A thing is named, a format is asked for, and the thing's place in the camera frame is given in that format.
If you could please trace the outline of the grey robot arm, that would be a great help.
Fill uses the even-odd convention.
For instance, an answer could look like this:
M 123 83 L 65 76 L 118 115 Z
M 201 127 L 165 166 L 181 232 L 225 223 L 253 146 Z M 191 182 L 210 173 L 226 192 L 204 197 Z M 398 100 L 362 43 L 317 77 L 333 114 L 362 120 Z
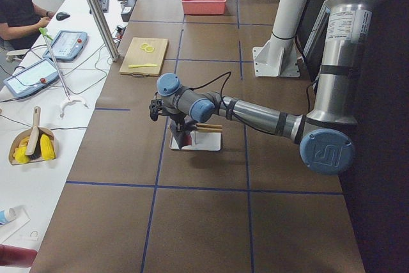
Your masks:
M 255 130 L 282 136 L 299 145 L 300 156 L 311 170 L 337 175 L 348 169 L 355 156 L 351 134 L 356 127 L 353 101 L 360 63 L 374 9 L 382 0 L 324 0 L 327 33 L 314 108 L 305 115 L 276 111 L 224 96 L 221 92 L 196 93 L 177 75 L 158 78 L 150 117 L 171 119 L 172 135 L 185 146 L 192 130 L 214 114 Z

